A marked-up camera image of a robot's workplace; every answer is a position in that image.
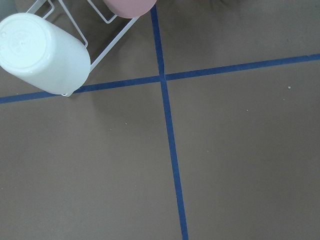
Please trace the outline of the pink plastic cup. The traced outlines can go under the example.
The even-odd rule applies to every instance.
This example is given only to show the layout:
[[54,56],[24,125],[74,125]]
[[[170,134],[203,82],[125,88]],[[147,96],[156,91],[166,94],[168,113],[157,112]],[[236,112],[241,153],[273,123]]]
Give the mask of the pink plastic cup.
[[117,16],[133,19],[146,14],[156,0],[103,0],[105,5]]

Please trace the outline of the white plastic cup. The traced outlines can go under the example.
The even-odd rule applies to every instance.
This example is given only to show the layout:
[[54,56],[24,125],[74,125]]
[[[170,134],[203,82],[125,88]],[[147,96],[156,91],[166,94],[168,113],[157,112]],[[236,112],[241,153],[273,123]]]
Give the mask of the white plastic cup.
[[70,96],[86,82],[91,60],[68,32],[37,15],[16,13],[0,23],[0,66],[43,91]]

